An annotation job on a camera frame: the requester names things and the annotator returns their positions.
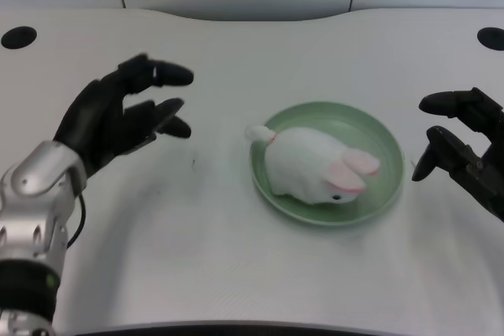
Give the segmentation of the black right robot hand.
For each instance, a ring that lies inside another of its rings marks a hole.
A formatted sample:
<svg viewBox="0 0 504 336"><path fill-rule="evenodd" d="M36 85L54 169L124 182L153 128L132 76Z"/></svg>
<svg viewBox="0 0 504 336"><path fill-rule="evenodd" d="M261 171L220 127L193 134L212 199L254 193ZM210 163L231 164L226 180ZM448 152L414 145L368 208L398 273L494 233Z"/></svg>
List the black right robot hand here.
<svg viewBox="0 0 504 336"><path fill-rule="evenodd" d="M435 168L440 168L489 213L502 220L503 107L474 87L430 94L421 100L419 109L460 120L470 130L485 135L490 145L479 157L451 131L432 126L426 131L428 145L413 171L412 180L420 182Z"/></svg>

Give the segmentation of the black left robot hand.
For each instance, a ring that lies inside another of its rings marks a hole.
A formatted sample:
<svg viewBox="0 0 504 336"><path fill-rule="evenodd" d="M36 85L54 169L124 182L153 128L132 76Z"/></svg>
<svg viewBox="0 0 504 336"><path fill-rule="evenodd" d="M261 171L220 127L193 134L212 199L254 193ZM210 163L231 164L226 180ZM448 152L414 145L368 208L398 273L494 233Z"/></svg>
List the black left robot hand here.
<svg viewBox="0 0 504 336"><path fill-rule="evenodd" d="M153 142L158 134L190 138L190 126L176 115L183 99L159 104L148 100L128 108L123 101L150 87L184 87L193 80L188 68L137 55L85 86L67 109L54 141L76 152L92 177L114 158Z"/></svg>

